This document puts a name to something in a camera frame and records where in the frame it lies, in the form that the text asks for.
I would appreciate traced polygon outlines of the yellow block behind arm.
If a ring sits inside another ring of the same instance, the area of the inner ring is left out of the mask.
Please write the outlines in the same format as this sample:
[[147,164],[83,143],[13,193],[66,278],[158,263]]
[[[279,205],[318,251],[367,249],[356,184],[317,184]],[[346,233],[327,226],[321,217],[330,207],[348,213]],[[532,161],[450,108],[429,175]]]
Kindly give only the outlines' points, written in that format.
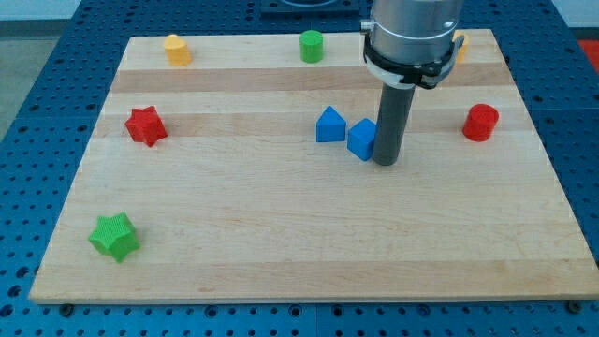
[[468,50],[468,44],[469,44],[469,36],[466,33],[462,32],[461,30],[457,30],[454,32],[453,42],[457,43],[459,38],[461,39],[461,44],[458,49],[458,56],[456,59],[456,62],[458,64],[462,63],[464,61],[465,55]]

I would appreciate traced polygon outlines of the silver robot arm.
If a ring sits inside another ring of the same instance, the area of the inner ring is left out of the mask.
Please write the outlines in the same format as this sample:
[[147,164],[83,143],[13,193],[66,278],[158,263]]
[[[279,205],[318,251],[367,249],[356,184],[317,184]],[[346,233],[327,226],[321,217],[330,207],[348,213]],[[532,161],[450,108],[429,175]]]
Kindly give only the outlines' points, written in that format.
[[394,89],[433,89],[453,69],[462,0],[375,0],[360,22],[368,71]]

